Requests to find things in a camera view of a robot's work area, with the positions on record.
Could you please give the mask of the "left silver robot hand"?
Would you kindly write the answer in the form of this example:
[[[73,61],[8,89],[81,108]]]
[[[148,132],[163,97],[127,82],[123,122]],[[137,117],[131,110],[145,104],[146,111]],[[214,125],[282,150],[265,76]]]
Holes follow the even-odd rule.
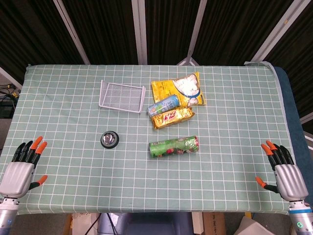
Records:
[[[35,141],[23,142],[16,149],[8,164],[0,184],[0,194],[5,198],[22,198],[26,193],[39,187],[47,180],[47,175],[33,182],[33,173],[47,142],[39,136]]]

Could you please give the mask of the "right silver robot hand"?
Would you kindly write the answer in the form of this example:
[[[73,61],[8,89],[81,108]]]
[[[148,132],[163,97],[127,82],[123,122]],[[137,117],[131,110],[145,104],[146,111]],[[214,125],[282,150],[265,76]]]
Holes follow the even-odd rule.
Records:
[[[256,176],[255,180],[258,185],[263,189],[280,194],[284,200],[289,202],[304,200],[309,193],[302,173],[294,164],[291,153],[284,146],[278,146],[271,141],[261,144],[261,148],[268,157],[276,185],[269,185]]]

